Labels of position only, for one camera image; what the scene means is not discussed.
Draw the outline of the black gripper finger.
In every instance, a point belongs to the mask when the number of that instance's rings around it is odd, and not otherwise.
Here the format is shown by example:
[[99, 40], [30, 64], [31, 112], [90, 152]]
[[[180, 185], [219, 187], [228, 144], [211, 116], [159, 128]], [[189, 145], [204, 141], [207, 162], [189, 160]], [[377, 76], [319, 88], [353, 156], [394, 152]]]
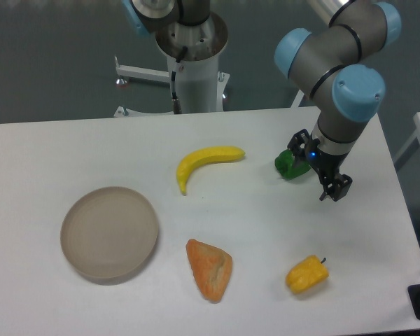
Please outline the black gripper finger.
[[332, 201], [337, 202], [347, 195], [352, 183], [353, 179], [350, 176], [339, 172], [335, 173], [332, 178], [322, 176], [321, 185], [323, 186], [323, 192], [319, 200], [323, 201], [329, 197]]
[[305, 146], [309, 141], [309, 133], [306, 129], [302, 129], [295, 133], [288, 143], [288, 150], [293, 157], [293, 167], [299, 167], [303, 162], [307, 161]]

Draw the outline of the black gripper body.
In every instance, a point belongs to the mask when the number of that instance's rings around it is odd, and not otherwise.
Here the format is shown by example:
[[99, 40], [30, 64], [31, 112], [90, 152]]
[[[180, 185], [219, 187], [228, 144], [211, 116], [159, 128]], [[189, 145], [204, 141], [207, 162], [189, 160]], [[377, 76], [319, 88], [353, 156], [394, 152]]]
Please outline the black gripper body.
[[318, 174], [319, 181], [323, 185], [330, 185], [336, 179], [344, 179], [340, 173], [340, 166], [348, 153], [331, 154], [328, 149], [322, 149], [318, 138], [309, 138], [305, 145], [306, 159], [311, 168]]

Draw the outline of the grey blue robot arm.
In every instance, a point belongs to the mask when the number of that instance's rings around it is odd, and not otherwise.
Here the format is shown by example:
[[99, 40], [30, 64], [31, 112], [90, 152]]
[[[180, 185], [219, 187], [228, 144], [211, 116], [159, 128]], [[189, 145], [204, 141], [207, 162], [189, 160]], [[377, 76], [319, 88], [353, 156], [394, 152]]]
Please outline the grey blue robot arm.
[[[228, 28], [210, 3], [124, 1], [123, 7], [135, 32], [154, 34], [167, 58], [173, 112], [221, 110], [218, 58]], [[288, 32], [276, 47], [274, 63], [320, 114], [312, 131], [293, 135], [275, 167], [288, 180], [315, 171], [322, 198], [337, 201], [352, 183], [340, 166], [386, 93], [381, 75], [362, 61], [397, 40], [402, 23], [386, 2], [312, 1], [311, 7], [328, 28], [319, 35], [303, 28]]]

